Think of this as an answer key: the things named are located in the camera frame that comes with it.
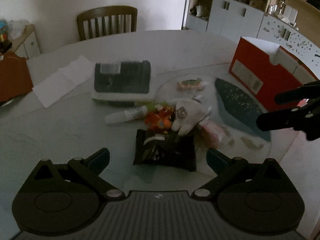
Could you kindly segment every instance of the red box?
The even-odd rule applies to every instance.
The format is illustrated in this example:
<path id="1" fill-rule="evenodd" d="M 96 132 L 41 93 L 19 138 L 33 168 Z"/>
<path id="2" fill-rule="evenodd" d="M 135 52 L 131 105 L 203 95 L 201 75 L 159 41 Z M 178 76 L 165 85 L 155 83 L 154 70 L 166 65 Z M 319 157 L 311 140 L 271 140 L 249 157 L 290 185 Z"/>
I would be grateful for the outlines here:
<path id="1" fill-rule="evenodd" d="M 279 44 L 249 37 L 240 39 L 229 72 L 270 112 L 299 103 L 277 105 L 277 94 L 318 80 L 302 61 Z"/>

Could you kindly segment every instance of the paper sheet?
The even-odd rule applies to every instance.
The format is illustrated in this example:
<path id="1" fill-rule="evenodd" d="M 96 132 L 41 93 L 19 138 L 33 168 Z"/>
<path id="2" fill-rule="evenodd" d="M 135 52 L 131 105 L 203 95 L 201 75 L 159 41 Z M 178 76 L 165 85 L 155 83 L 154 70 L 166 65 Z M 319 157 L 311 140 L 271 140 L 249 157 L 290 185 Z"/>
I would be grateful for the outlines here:
<path id="1" fill-rule="evenodd" d="M 81 55 L 77 60 L 72 61 L 64 68 L 58 69 L 58 71 L 74 84 L 80 85 L 91 77 L 93 69 L 94 63 Z"/>
<path id="2" fill-rule="evenodd" d="M 69 93 L 76 86 L 92 76 L 94 62 L 80 56 L 68 66 L 58 69 L 50 77 L 33 88 L 34 93 L 47 108 L 61 97 Z"/>
<path id="3" fill-rule="evenodd" d="M 47 108 L 75 87 L 76 84 L 57 71 L 35 86 L 33 91 L 42 105 Z"/>

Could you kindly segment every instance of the white cabinet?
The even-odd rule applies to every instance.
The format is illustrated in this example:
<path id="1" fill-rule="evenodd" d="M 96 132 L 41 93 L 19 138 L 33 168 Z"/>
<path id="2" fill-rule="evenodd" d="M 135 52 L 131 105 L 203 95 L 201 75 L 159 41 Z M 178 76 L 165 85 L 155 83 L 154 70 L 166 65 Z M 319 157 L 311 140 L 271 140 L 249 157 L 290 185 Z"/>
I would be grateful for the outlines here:
<path id="1" fill-rule="evenodd" d="M 28 38 L 26 38 L 23 44 L 29 58 L 37 57 L 40 55 L 35 32 L 31 33 Z"/>
<path id="2" fill-rule="evenodd" d="M 213 0 L 208 32 L 239 42 L 241 36 L 256 38 L 263 11 L 235 0 Z"/>
<path id="3" fill-rule="evenodd" d="M 19 57 L 25 57 L 28 58 L 26 49 L 24 48 L 23 44 L 16 50 L 16 55 Z"/>
<path id="4" fill-rule="evenodd" d="M 37 43 L 35 26 L 33 24 L 27 25 L 24 28 L 24 33 L 12 41 L 12 47 L 9 49 L 16 53 L 19 57 L 27 59 L 39 56 L 40 49 Z"/>
<path id="5" fill-rule="evenodd" d="M 244 17 L 241 15 L 243 9 L 244 5 L 242 3 L 236 1 L 228 2 L 226 6 L 226 17 L 220 33 L 221 35 L 229 40 L 239 42 L 244 22 Z"/>
<path id="6" fill-rule="evenodd" d="M 320 76 L 320 49 L 294 28 L 271 15 L 264 16 L 257 38 L 281 45 Z"/>
<path id="7" fill-rule="evenodd" d="M 243 9 L 241 36 L 256 38 L 260 29 L 264 12 L 246 5 Z"/>
<path id="8" fill-rule="evenodd" d="M 207 30 L 208 22 L 193 16 L 191 14 L 187 15 L 186 27 L 190 30 L 194 30 L 196 32 L 205 33 Z"/>
<path id="9" fill-rule="evenodd" d="M 229 0 L 213 0 L 207 32 L 220 34 L 224 24 Z"/>

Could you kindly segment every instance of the wooden chair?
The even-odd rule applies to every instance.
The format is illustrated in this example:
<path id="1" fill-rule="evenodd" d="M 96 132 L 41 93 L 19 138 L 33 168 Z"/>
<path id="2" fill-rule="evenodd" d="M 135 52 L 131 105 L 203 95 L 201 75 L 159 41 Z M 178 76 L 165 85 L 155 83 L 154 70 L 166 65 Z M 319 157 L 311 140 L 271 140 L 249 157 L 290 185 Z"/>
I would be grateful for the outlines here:
<path id="1" fill-rule="evenodd" d="M 91 25 L 91 19 L 95 20 L 95 34 L 96 37 L 100 37 L 100 31 L 99 31 L 99 21 L 98 18 L 102 18 L 102 36 L 107 35 L 107 29 L 106 29 L 106 22 L 105 17 L 109 18 L 108 21 L 108 30 L 109 34 L 114 34 L 114 29 L 112 25 L 112 16 L 115 16 L 115 22 L 116 22 L 116 33 L 120 33 L 120 24 L 119 24 L 119 15 L 123 15 L 123 32 L 127 32 L 127 21 L 126 21 L 126 15 L 131 15 L 131 32 L 135 32 L 137 29 L 137 15 L 138 10 L 135 7 L 131 6 L 107 6 L 107 7 L 100 7 L 91 9 L 88 11 L 85 11 L 78 15 L 77 17 L 77 24 L 78 24 L 78 31 L 81 41 L 86 40 L 85 37 L 85 31 L 84 31 L 84 22 L 88 21 L 88 30 L 89 30 L 89 37 L 90 39 L 93 38 L 93 32 L 92 32 L 92 25 Z"/>

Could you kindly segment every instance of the orange box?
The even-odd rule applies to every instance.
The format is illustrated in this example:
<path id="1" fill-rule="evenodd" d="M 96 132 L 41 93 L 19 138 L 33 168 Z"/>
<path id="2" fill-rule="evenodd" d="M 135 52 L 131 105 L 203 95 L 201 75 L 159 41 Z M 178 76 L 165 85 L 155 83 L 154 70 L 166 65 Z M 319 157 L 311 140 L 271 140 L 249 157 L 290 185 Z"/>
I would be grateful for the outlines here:
<path id="1" fill-rule="evenodd" d="M 7 52 L 0 60 L 0 102 L 32 91 L 33 84 L 25 58 Z"/>
<path id="2" fill-rule="evenodd" d="M 279 44 L 249 37 L 241 37 L 229 72 L 270 112 L 299 103 L 277 105 L 277 94 L 318 80 L 301 60 Z"/>

